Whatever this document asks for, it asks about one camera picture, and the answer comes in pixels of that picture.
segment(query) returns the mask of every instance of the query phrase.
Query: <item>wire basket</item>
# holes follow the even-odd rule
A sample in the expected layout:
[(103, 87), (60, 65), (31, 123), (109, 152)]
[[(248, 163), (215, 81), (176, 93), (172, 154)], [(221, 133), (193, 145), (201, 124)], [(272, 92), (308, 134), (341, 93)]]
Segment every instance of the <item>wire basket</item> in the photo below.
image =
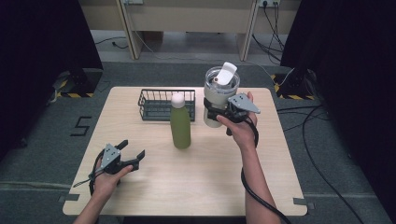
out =
[(190, 121), (195, 121), (195, 90), (151, 90), (140, 92), (138, 105), (142, 120), (169, 121), (171, 116), (172, 95), (176, 92), (184, 94), (185, 106), (190, 115)]

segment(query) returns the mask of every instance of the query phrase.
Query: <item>bottle body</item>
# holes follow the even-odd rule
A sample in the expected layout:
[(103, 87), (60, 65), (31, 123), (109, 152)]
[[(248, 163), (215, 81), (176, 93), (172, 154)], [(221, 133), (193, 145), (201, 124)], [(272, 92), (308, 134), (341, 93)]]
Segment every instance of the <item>bottle body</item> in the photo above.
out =
[(187, 148), (191, 144), (191, 121), (185, 106), (171, 107), (171, 130), (175, 147)]

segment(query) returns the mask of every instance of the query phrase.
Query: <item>hand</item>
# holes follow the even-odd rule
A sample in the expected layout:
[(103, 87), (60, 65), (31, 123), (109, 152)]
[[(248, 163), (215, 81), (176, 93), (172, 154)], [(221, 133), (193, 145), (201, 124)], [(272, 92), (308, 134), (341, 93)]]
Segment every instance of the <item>hand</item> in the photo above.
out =
[[(101, 163), (102, 162), (98, 162), (98, 164), (96, 165), (96, 169), (100, 167)], [(114, 189), (116, 188), (119, 180), (123, 176), (131, 172), (132, 169), (133, 166), (129, 165), (124, 167), (122, 170), (120, 170), (118, 173), (114, 175), (110, 175), (104, 172), (101, 175), (97, 176), (95, 179), (94, 192), (92, 197), (98, 196), (105, 200), (108, 200), (111, 197), (111, 194), (113, 193)]]
[[(251, 94), (251, 92), (247, 93), (247, 98), (251, 102), (253, 102), (253, 95)], [(253, 112), (249, 112), (247, 115), (256, 126), (256, 114)], [(217, 116), (217, 120), (231, 130), (231, 132), (233, 133), (233, 140), (241, 149), (256, 148), (254, 144), (254, 133), (248, 124), (246, 124), (245, 122), (233, 123), (232, 121), (221, 115)]]

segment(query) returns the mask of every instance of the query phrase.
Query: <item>light wood tabletop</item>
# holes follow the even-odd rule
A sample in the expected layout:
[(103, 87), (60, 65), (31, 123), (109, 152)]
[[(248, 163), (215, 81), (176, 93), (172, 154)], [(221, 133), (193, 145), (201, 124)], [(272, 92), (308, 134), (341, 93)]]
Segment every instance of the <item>light wood tabletop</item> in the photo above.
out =
[[(195, 90), (190, 147), (174, 147), (169, 121), (142, 120), (137, 104), (142, 89)], [(261, 111), (257, 115), (257, 151), (276, 206), (286, 216), (303, 216), (306, 206), (293, 203), (293, 198), (304, 196), (271, 92), (264, 88), (238, 90), (248, 91)], [(210, 128), (204, 123), (204, 88), (115, 87), (106, 99), (73, 185), (88, 178), (95, 158), (107, 143), (115, 146), (128, 139), (121, 160), (134, 159), (143, 149), (146, 157), (138, 171), (121, 180), (102, 215), (244, 216), (241, 155), (225, 132), (224, 126)], [(65, 202), (64, 213), (79, 215), (91, 197), (88, 183), (71, 188), (69, 193), (79, 197)]]

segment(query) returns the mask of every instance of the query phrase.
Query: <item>person's left hand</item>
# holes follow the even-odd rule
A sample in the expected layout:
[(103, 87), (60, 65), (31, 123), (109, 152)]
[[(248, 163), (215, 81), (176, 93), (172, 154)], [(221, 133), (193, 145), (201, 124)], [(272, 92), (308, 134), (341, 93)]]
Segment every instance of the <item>person's left hand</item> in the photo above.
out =
[[(102, 164), (102, 160), (98, 162), (96, 165), (96, 169), (100, 167)], [(118, 173), (114, 175), (110, 175), (106, 172), (102, 173), (101, 175), (97, 176), (95, 179), (95, 185), (94, 185), (94, 192), (93, 196), (99, 196), (105, 200), (108, 200), (111, 197), (111, 194), (113, 193), (114, 189), (117, 186), (117, 183), (119, 180), (130, 173), (133, 169), (132, 165), (124, 167), (122, 170), (120, 170)]]

